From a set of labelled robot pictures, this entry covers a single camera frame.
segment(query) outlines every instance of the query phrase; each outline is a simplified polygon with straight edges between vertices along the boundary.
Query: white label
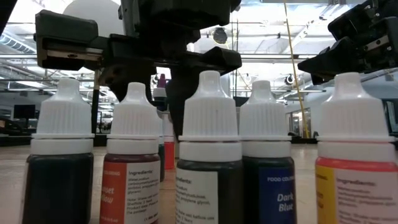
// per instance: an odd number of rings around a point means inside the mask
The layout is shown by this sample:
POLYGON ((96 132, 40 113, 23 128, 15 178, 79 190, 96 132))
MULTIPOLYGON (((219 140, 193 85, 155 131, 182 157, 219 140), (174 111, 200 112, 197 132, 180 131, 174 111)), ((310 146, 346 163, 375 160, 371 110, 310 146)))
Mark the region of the white label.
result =
POLYGON ((159 178, 160 161, 127 165, 124 223, 151 224, 158 219, 159 178))
POLYGON ((396 172, 335 170, 336 219, 342 224, 398 223, 396 172))
POLYGON ((177 168, 176 224, 218 224, 217 172, 177 168))

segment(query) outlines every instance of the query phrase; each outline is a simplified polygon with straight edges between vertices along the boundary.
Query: bottle label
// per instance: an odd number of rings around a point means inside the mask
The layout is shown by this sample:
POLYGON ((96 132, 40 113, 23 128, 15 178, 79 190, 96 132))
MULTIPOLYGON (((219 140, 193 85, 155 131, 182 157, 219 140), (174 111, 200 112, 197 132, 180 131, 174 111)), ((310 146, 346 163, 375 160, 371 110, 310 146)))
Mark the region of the bottle label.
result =
POLYGON ((294 167, 259 169, 261 224, 295 224, 294 167))
POLYGON ((104 162, 99 222, 151 224, 158 219, 160 161, 104 162))
POLYGON ((217 175, 177 168, 176 224, 218 224, 217 175))
POLYGON ((317 165, 319 224, 398 223, 398 173, 317 165))

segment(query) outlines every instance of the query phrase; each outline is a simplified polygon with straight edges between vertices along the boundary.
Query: white bottle cap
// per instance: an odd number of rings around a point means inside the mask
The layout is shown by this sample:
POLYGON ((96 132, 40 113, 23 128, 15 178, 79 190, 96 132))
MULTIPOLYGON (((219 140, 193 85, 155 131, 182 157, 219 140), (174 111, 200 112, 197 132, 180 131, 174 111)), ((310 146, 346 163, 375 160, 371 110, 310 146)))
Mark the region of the white bottle cap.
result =
POLYGON ((239 134, 242 140, 289 141, 285 109, 276 102, 269 81, 252 84, 252 93, 239 112, 239 134))
POLYGON ((169 119, 170 112, 163 114, 164 136, 174 136, 173 123, 169 119))
POLYGON ((166 89, 162 87, 154 88, 154 97, 167 97, 166 89))
POLYGON ((42 102, 35 139, 92 138, 91 109, 79 92, 77 80, 63 78, 58 91, 42 102))
POLYGON ((156 107, 148 102, 145 85, 129 83, 126 96, 114 107, 108 138, 158 140, 159 128, 156 107))
POLYGON ((235 101, 220 85, 220 73, 199 74, 195 94, 185 101, 181 141, 238 141, 235 101))
POLYGON ((335 77, 335 91, 321 106, 319 141, 391 142, 381 100, 361 86, 356 72, 335 77))

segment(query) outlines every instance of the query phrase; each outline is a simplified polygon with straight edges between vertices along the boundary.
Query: robotic arm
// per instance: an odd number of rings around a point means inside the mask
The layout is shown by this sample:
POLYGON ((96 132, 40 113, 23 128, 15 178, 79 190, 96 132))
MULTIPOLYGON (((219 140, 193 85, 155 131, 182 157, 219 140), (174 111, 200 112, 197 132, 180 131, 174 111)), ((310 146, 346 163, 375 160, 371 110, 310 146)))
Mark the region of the robotic arm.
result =
POLYGON ((41 11, 36 15, 37 61, 43 68, 99 70, 99 84, 110 87, 121 101, 129 82, 141 82, 150 93, 156 67, 169 67, 166 86, 177 136, 182 134, 184 102, 204 70, 229 73, 242 65, 240 54, 214 47, 204 54, 187 51, 200 29, 229 23, 240 0, 122 0, 119 18, 125 35, 98 35, 95 21, 41 11))
POLYGON ((328 25, 332 47, 298 64, 314 85, 343 72, 371 73, 398 63, 398 1, 367 0, 328 25))

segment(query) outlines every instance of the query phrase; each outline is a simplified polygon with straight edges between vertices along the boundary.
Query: monitor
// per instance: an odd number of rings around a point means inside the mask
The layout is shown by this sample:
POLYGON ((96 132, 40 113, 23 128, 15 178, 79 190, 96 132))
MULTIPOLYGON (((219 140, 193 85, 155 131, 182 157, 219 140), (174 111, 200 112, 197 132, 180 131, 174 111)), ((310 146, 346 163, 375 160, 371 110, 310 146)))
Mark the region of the monitor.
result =
POLYGON ((36 105, 14 105, 14 118, 35 118, 36 105))

